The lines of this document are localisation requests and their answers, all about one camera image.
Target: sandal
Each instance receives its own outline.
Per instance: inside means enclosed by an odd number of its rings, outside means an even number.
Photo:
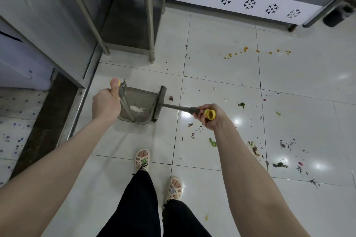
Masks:
[[[180,183],[181,185],[180,188],[177,188],[172,184],[174,180]],[[171,180],[169,181],[168,191],[167,191],[166,198],[164,200],[164,204],[166,204],[168,200],[179,200],[180,196],[182,195],[182,192],[183,192],[182,181],[178,177],[172,177]]]
[[[147,152],[147,155],[144,156],[144,157],[139,157],[139,153],[140,153],[141,151],[146,151],[146,152]],[[139,151],[136,153],[134,163],[135,163],[136,172],[138,172],[139,170],[143,170],[143,171],[148,172],[148,171],[149,171],[149,150],[147,150],[147,149],[141,149],[141,150],[139,150]]]

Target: white tile floor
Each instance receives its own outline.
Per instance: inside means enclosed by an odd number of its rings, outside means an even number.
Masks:
[[[9,180],[47,94],[0,87],[0,187]]]
[[[288,34],[251,20],[167,8],[153,65],[146,56],[120,51],[102,56],[77,130],[91,119],[91,96],[108,87],[113,76],[148,91],[165,85],[167,103],[217,103],[243,140],[256,143],[262,165],[269,161],[270,175],[312,236],[353,236],[355,24],[351,17],[336,28],[318,22]],[[238,107],[241,102],[248,104],[245,109]],[[140,148],[151,150],[150,175],[160,208],[167,180],[179,176],[182,200],[207,230],[213,236],[238,236],[217,148],[208,140],[213,136],[190,115],[172,109],[163,108],[158,122],[146,126],[118,120],[43,236],[96,236],[130,181],[132,159]],[[289,167],[272,166],[280,161]],[[309,182],[313,179],[316,185]]]

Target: metal edge strip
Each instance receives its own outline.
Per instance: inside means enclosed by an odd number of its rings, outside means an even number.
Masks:
[[[64,125],[62,132],[60,134],[60,138],[58,139],[56,148],[59,145],[63,144],[65,141],[67,141],[74,133],[75,126],[77,125],[79,115],[82,111],[84,101],[87,97],[89,88],[91,86],[91,82],[92,82],[94,74],[96,72],[96,68],[98,67],[99,60],[100,60],[102,53],[103,53],[103,51],[102,51],[100,45],[96,44],[94,53],[91,57],[91,61],[90,61],[89,67],[88,67],[88,71],[84,78],[84,81],[87,81],[88,84],[84,88],[78,88],[77,94],[75,95],[75,98],[73,100],[72,107],[70,108],[69,114],[65,121],[65,125]]]

